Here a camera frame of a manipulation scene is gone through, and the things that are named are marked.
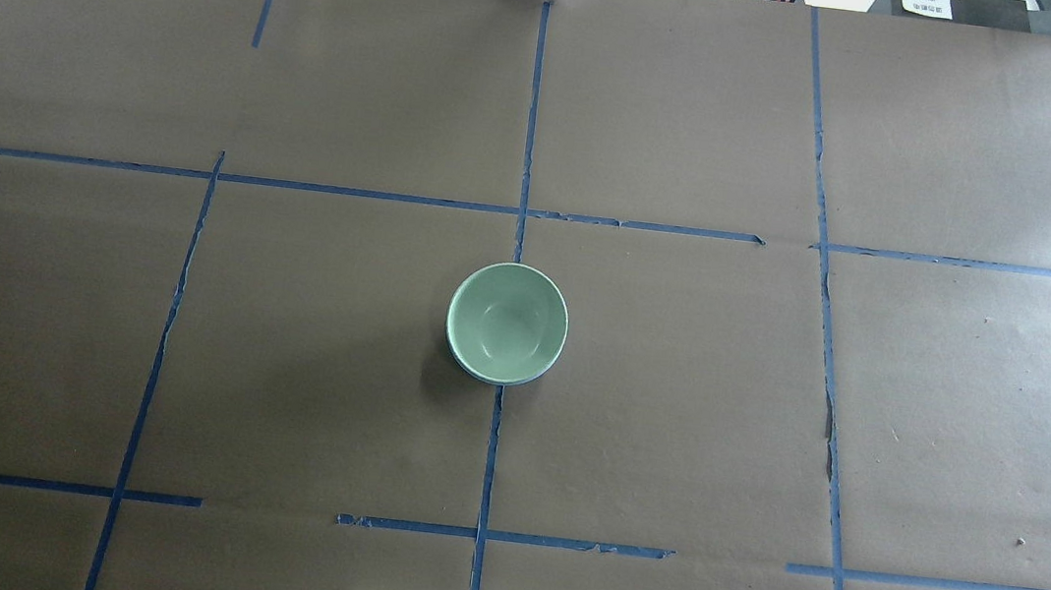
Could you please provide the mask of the green bowl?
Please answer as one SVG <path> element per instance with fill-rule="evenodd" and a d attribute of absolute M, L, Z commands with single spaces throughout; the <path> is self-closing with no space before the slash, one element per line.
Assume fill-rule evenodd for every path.
<path fill-rule="evenodd" d="M 448 349 L 556 361 L 570 331 L 559 287 L 524 264 L 493 264 L 467 276 L 449 299 Z"/>

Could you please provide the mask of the blue bowl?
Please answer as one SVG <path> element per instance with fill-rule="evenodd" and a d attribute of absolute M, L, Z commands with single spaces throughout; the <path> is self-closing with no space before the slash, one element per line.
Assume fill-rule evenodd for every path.
<path fill-rule="evenodd" d="M 451 347 L 450 354 L 467 375 L 498 386 L 527 384 L 547 374 L 555 365 L 555 361 L 542 357 L 492 357 L 455 347 Z"/>

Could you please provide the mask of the black box with label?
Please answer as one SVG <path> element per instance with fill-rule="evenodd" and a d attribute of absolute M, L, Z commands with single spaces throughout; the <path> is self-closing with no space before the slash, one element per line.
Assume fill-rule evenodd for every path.
<path fill-rule="evenodd" d="M 873 0 L 866 13 L 996 30 L 1031 29 L 1024 0 Z"/>

